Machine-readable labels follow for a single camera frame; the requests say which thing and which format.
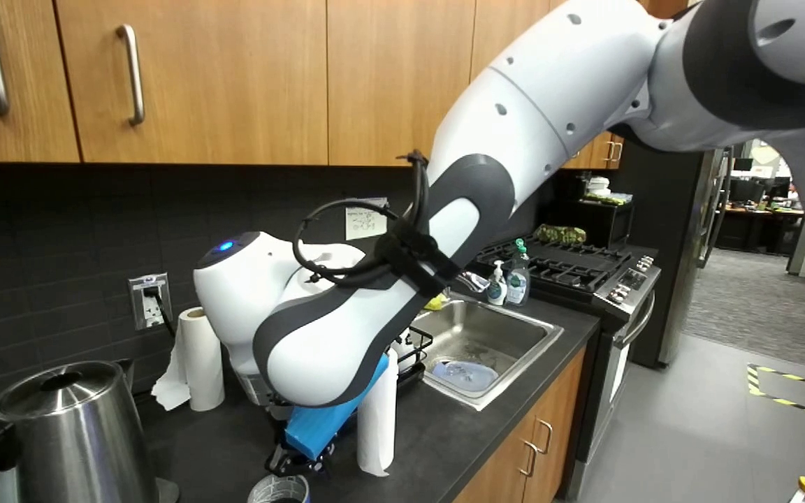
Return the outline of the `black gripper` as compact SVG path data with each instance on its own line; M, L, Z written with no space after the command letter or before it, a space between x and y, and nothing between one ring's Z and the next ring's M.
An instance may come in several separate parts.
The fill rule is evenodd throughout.
M266 458L270 476L314 476L332 458L332 445L325 445L315 455L293 448L281 432L273 437L273 449Z

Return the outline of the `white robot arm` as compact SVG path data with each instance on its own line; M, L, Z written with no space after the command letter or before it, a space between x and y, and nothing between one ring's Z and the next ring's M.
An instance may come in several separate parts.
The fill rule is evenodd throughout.
M805 0L562 0L504 48L435 128L416 198L372 254L269 231L216 244L195 297L280 449L307 466L389 377L392 342L534 191L607 128L657 152L768 143L805 209Z

